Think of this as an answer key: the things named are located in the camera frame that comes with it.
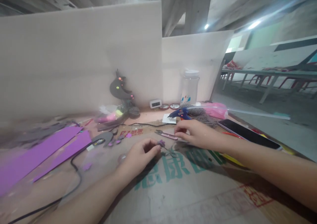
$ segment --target metal table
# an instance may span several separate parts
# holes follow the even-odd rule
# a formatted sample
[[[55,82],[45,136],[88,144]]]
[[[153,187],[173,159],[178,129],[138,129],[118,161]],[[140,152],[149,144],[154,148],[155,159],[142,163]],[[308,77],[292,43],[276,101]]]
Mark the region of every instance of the metal table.
[[[317,79],[317,72],[313,72],[313,71],[291,71],[291,72],[280,72],[280,71],[256,71],[256,70],[226,70],[223,69],[222,72],[226,72],[227,73],[227,78],[225,80],[224,86],[222,88],[222,90],[225,89],[226,83],[229,80],[229,76],[232,73],[241,73],[241,74],[245,74],[243,81],[241,82],[240,88],[243,86],[245,79],[247,78],[248,74],[252,74],[252,75],[264,75],[264,76],[273,76],[273,80],[271,81],[270,85],[267,87],[267,89],[264,92],[264,95],[262,96],[261,100],[260,100],[260,104],[263,104],[263,102],[265,101],[266,97],[268,96],[268,94],[270,93],[270,90],[273,88],[276,80],[278,77],[282,76],[282,77],[294,77],[294,78],[298,78],[299,82],[296,84],[296,86],[292,89],[291,94],[295,93],[297,90],[299,90],[302,85],[304,84],[304,80],[305,79]],[[257,87],[259,87],[262,82],[263,82],[264,78],[262,78],[259,82],[259,84],[257,85]]]

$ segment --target white partition board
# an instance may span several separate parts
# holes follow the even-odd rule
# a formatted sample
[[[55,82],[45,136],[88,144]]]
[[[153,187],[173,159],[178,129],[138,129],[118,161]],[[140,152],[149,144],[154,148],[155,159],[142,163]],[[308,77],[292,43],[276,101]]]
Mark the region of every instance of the white partition board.
[[[246,69],[245,65],[253,58],[270,54],[274,52],[276,48],[277,45],[237,51],[233,56],[233,61],[237,63],[238,66]]]
[[[148,106],[163,96],[161,19],[160,1],[1,17],[1,116],[118,104],[109,91],[117,68]]]
[[[275,51],[265,56],[254,57],[244,68],[262,70],[268,67],[295,66],[317,49],[317,45]]]
[[[186,69],[199,70],[197,100],[209,100],[232,35],[230,30],[163,38],[163,102],[180,102]]]

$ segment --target purple foam sheet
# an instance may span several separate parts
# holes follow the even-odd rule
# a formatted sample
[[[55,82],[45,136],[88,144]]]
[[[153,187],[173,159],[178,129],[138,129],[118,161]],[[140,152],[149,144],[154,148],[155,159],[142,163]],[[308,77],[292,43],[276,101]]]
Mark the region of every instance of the purple foam sheet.
[[[56,168],[58,165],[60,165],[61,163],[63,163],[67,159],[69,159],[71,156],[73,156],[79,150],[83,149],[89,143],[91,143],[89,132],[88,131],[84,131],[83,133],[80,133],[77,136],[76,141],[74,141],[73,143],[68,145],[65,148],[65,150],[63,151],[63,153],[61,153],[58,157],[56,157],[53,160],[52,164],[50,165],[50,167],[47,170],[45,170],[43,173],[41,173],[40,175],[36,176],[33,179],[33,182],[37,181],[38,179],[40,179],[41,177],[46,175],[48,172],[50,172],[51,170]]]
[[[69,142],[80,130],[82,130],[82,127],[66,127],[1,167],[0,196],[3,196],[13,185]]]

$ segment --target blue glue gun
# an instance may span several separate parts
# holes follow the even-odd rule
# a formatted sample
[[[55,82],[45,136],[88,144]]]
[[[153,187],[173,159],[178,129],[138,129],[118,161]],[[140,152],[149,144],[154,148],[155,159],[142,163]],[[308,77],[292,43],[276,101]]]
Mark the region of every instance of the blue glue gun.
[[[175,110],[168,117],[171,117],[171,118],[180,117],[181,120],[191,120],[191,118],[188,117],[187,114],[188,114],[188,109],[187,108],[182,108],[182,109]]]

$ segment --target left hand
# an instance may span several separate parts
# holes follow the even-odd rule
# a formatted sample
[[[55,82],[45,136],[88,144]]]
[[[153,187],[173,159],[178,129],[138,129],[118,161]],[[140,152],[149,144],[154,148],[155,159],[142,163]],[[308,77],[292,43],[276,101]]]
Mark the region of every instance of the left hand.
[[[118,172],[130,182],[160,153],[161,146],[157,144],[157,140],[152,138],[147,138],[134,144],[126,155],[123,163],[118,167]]]

